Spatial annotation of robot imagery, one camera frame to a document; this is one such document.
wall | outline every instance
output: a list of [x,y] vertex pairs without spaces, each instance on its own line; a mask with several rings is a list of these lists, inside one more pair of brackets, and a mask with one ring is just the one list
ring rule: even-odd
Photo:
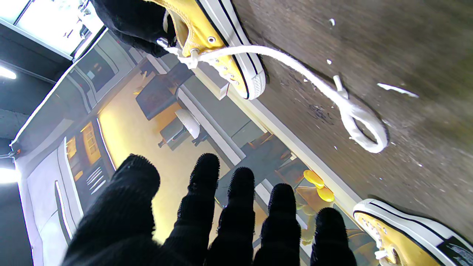
[[[187,138],[179,147],[171,151],[165,145],[158,147],[162,140],[159,129],[162,123],[159,116],[148,121],[135,100],[133,93],[141,84],[142,77],[136,75],[99,113],[105,143],[115,166],[130,154],[140,154],[148,158],[158,169],[161,187],[153,199],[153,212],[156,221],[155,238],[165,240],[171,232],[181,199],[187,193],[189,176],[195,162],[203,153],[217,152],[208,142],[195,147]],[[220,164],[220,174],[229,168]],[[214,230],[218,224],[219,212],[214,216]]]
[[0,184],[0,261],[2,265],[33,265],[18,184]]

yellow object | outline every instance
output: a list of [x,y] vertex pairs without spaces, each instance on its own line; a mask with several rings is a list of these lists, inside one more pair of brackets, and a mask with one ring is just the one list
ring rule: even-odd
[[326,202],[332,202],[335,200],[333,192],[326,187],[318,188],[317,193],[319,194],[319,197],[325,200]]
[[387,251],[386,259],[389,263],[403,266],[438,266],[439,264],[427,252],[412,242],[404,234],[391,228],[382,221],[375,219],[369,214],[354,213],[359,224],[375,228],[381,238],[380,250]]
[[93,165],[98,159],[100,159],[100,151],[98,150],[97,141],[95,139],[94,127],[92,122],[89,122],[82,130],[82,136],[84,137],[84,146],[86,148],[87,158],[89,159],[90,165]]
[[307,179],[307,181],[309,181],[310,183],[314,184],[317,188],[322,188],[325,186],[324,181],[314,171],[305,170],[304,178]]
[[[167,9],[171,15],[176,31],[177,41],[183,48],[184,57],[189,57],[191,51],[198,49],[198,53],[206,53],[226,47],[210,21],[202,12],[195,0],[147,0]],[[247,95],[245,82],[232,56],[218,58],[216,68],[225,67],[222,74],[231,74],[232,85],[240,95]]]
[[79,178],[84,174],[83,171],[80,171],[79,173],[77,173],[75,176],[74,176],[74,181],[77,181],[79,180]]
[[76,149],[76,137],[72,137],[67,143],[66,143],[66,150],[67,150],[67,158],[71,159],[72,156],[74,156],[77,152]]

yellow wall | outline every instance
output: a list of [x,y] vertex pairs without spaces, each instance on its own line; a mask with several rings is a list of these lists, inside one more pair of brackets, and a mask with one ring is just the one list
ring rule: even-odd
[[[140,83],[141,76],[137,75],[103,108],[98,118],[105,143],[116,167],[130,153],[135,153],[148,158],[158,169],[161,188],[153,199],[153,214],[157,229],[155,239],[164,241],[176,221],[179,204],[187,193],[189,176],[198,157],[206,152],[217,153],[208,142],[201,142],[199,146],[194,147],[191,137],[174,151],[167,145],[159,148],[158,143],[162,140],[159,135],[160,128],[169,123],[167,121],[174,112],[166,111],[162,117],[163,121],[160,121],[159,117],[148,121],[135,100],[136,95],[133,94]],[[229,171],[229,168],[222,160],[220,162],[222,176]],[[218,209],[219,207],[216,207],[213,235],[221,212]]]

black stripe on sole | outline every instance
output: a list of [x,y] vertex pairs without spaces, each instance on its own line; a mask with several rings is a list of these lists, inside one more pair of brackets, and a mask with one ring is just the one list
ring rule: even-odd
[[[197,5],[199,5],[199,8],[201,8],[202,12],[204,13],[205,17],[207,18],[207,20],[210,22],[210,24],[212,25],[212,27],[215,29],[215,31],[217,32],[217,34],[219,35],[220,39],[223,40],[223,43],[225,44],[225,46],[229,47],[228,45],[228,42],[227,40],[223,37],[222,33],[219,31],[219,29],[217,28],[217,26],[215,25],[215,23],[213,23],[213,21],[210,19],[209,15],[207,14],[207,12],[205,11],[205,8],[202,6],[202,4],[200,3],[199,0],[195,0],[195,2],[197,3]],[[246,88],[246,98],[245,100],[248,100],[250,98],[250,91],[248,90],[248,85],[246,83],[246,79],[245,79],[245,76],[243,75],[243,71],[241,70],[241,67],[240,67],[240,64],[238,63],[238,60],[237,58],[232,55],[233,57],[233,60],[235,61],[236,63],[236,66],[238,67],[238,70],[240,71],[240,75],[242,76],[243,78],[243,82],[245,83],[245,88]]]
[[[240,40],[241,45],[244,45],[243,41],[241,40],[240,34],[238,34],[238,32],[237,32],[237,28],[235,27],[235,24],[233,24],[233,21],[230,18],[230,15],[228,14],[227,9],[225,8],[225,6],[222,3],[222,0],[219,0],[219,3],[220,3],[220,6],[223,9],[223,12],[225,12],[225,15],[227,16],[227,19],[230,21],[230,24],[232,25],[233,31],[237,35],[238,40]],[[246,53],[246,55],[248,56],[248,59],[250,59],[250,62],[253,65],[253,69],[254,69],[255,74],[258,75],[258,70],[256,70],[256,66],[254,65],[253,59],[251,59],[251,56],[248,53]]]

black glove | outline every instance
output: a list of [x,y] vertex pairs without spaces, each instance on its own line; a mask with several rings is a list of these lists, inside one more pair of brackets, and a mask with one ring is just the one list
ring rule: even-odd
[[[238,168],[232,177],[228,206],[222,210],[218,236],[208,249],[218,177],[217,156],[202,155],[174,229],[159,245],[151,239],[151,199],[159,188],[159,174],[145,158],[131,155],[85,213],[63,265],[298,266],[300,226],[294,192],[286,184],[276,185],[271,193],[261,248],[253,261],[254,176],[248,168]],[[311,265],[356,265],[336,210],[321,211],[315,239]]]

